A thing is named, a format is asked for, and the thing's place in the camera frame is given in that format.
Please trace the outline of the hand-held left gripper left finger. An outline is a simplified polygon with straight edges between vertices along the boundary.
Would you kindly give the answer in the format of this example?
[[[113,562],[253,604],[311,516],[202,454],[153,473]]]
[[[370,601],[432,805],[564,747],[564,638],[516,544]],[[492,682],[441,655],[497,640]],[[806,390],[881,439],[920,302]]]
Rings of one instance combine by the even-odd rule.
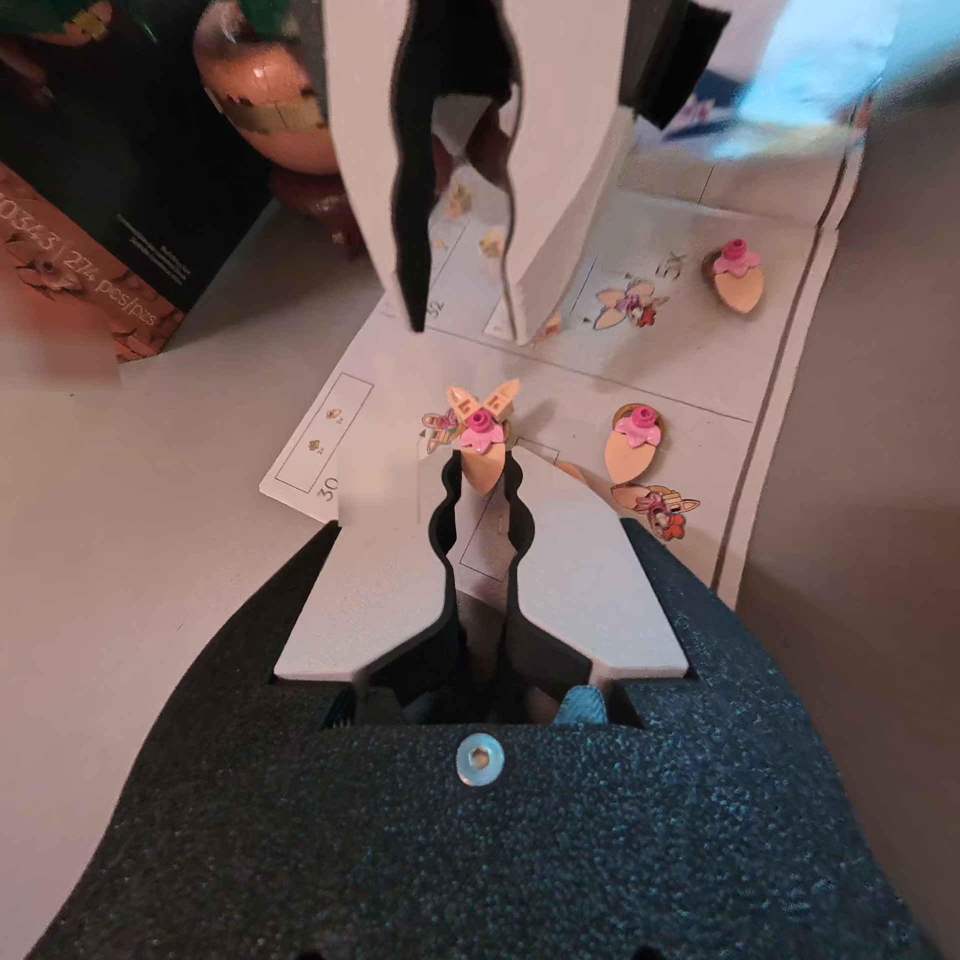
[[[447,685],[460,658],[450,550],[460,452],[419,463],[420,522],[339,527],[273,667],[284,682],[391,690],[402,707]]]

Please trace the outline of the grey desk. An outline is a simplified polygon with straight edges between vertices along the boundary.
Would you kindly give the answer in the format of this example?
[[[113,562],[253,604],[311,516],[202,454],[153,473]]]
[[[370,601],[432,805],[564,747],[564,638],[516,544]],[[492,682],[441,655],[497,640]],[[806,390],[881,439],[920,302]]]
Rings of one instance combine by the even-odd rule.
[[[738,613],[958,958],[958,75],[882,107]],[[258,481],[380,292],[276,208],[119,390],[2,395],[2,958],[73,892],[186,669],[318,533]]]

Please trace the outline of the white instruction booklet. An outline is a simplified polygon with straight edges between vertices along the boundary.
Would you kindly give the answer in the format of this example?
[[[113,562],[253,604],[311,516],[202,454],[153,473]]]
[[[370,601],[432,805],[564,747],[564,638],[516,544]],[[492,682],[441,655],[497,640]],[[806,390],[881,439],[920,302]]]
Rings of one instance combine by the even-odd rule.
[[[459,444],[446,428],[450,385],[481,400],[518,379],[508,445],[574,464],[613,507],[614,487],[634,488],[618,511],[634,507],[702,582],[737,604],[897,12],[889,2],[702,3],[731,14],[726,30],[668,126],[630,112],[628,147],[554,311],[558,335],[532,346],[537,333],[518,344],[511,330],[509,154],[504,189],[462,163],[429,220],[424,330],[414,332],[385,291],[349,346],[335,348],[262,494],[336,520],[345,460],[347,479],[385,498],[388,469],[413,450],[424,458]],[[473,209],[450,222],[454,182],[471,190]],[[500,260],[477,246],[492,226],[505,236]],[[747,315],[723,304],[701,270],[705,255],[735,237],[759,254],[765,279]],[[631,403],[654,408],[663,439],[638,478],[615,485],[605,449],[614,416]]]

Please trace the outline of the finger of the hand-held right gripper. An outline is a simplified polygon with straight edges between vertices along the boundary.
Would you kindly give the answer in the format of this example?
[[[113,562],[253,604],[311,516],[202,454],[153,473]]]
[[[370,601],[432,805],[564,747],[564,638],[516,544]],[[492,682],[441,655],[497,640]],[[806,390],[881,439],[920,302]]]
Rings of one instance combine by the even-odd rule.
[[[633,129],[619,102],[628,1],[508,1],[520,71],[504,301],[519,345],[567,294]]]
[[[378,277],[410,329],[426,327],[437,203],[431,120],[446,2],[322,3],[332,139]]]

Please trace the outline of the pink brick vase brown stand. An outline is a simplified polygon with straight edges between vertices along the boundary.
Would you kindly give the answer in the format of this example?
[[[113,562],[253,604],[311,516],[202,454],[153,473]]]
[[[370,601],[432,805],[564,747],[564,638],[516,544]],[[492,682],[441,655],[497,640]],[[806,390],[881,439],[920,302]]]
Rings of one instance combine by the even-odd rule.
[[[193,51],[219,112],[270,162],[274,198],[358,256],[364,240],[330,129],[322,3],[210,2]]]

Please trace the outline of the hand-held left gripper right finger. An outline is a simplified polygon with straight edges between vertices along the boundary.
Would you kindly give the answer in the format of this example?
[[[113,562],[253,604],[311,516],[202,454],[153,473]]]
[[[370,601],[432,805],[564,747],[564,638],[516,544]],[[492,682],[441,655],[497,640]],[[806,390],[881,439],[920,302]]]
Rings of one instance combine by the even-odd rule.
[[[593,687],[684,678],[690,663],[619,514],[582,481],[516,446],[505,652],[522,682],[561,702]]]

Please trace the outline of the black building set box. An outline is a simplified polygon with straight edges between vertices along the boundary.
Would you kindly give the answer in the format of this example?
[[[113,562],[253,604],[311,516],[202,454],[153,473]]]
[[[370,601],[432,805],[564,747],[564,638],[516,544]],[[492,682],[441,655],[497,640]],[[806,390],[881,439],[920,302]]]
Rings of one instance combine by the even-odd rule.
[[[271,201],[205,90],[209,2],[2,2],[2,275],[56,350],[160,354]]]

